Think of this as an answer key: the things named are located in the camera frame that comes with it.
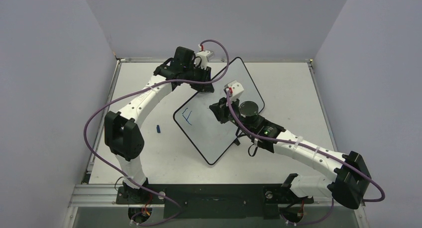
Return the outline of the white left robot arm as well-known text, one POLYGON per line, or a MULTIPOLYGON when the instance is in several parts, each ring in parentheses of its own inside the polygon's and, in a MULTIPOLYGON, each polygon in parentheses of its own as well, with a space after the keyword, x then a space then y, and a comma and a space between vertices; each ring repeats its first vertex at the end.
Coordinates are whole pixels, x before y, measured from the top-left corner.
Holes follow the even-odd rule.
POLYGON ((117 112, 105 116, 105 144, 109 147, 127 175, 123 179, 122 194, 136 203, 149 199, 148 179, 142 170, 140 153, 144 138, 140 127, 158 103, 184 80, 194 81, 191 88, 198 92, 214 92, 211 68, 208 62, 213 56, 210 50, 195 53, 185 47, 177 47, 175 55, 159 65, 148 81, 144 93, 132 99, 117 112))

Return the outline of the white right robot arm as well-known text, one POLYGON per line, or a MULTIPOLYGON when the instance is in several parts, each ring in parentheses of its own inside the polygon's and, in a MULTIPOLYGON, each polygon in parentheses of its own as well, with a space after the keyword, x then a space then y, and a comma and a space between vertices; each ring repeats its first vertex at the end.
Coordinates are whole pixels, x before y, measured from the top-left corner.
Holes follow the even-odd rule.
POLYGON ((257 104, 252 101, 240 103, 236 100, 228 105, 226 98, 221 98, 209 109, 218 122, 233 123, 259 148, 290 157, 321 174, 320 177, 295 176, 280 189, 284 200, 331 197, 354 210, 363 202, 371 175, 359 153, 344 154, 308 142, 261 116, 257 104))

